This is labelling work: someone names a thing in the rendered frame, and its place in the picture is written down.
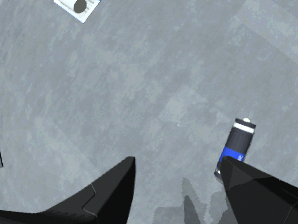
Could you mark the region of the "black and blue battery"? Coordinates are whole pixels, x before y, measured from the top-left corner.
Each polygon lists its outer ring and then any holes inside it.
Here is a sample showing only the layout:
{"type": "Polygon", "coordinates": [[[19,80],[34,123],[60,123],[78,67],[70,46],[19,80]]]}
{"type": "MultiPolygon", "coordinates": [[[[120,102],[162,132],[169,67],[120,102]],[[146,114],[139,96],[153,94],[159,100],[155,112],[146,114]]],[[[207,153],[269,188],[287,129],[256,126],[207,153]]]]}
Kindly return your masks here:
{"type": "Polygon", "coordinates": [[[235,119],[234,124],[231,125],[231,131],[229,132],[229,137],[227,137],[227,143],[225,148],[223,148],[214,176],[217,176],[218,179],[222,179],[220,173],[222,156],[233,156],[239,161],[245,159],[247,148],[250,147],[251,137],[253,137],[255,127],[257,127],[257,125],[249,123],[249,119],[235,119]]]}

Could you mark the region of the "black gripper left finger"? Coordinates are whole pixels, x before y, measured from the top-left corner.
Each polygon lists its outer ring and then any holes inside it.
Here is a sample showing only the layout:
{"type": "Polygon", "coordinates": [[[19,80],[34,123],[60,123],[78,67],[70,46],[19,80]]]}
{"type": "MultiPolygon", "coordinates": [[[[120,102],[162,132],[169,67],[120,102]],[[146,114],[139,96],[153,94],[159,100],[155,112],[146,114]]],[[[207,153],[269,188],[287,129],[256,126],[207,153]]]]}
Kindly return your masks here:
{"type": "Polygon", "coordinates": [[[0,224],[128,224],[136,159],[126,156],[72,197],[44,212],[0,210],[0,224]]]}

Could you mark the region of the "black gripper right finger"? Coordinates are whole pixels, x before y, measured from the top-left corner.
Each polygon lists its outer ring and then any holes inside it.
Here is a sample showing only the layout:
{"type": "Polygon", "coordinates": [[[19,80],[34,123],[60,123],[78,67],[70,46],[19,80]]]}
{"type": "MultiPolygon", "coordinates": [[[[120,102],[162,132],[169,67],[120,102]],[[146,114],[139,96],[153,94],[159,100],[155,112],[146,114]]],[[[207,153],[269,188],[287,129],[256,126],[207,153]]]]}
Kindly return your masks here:
{"type": "Polygon", "coordinates": [[[298,188],[222,156],[222,183],[238,224],[298,224],[298,188]]]}

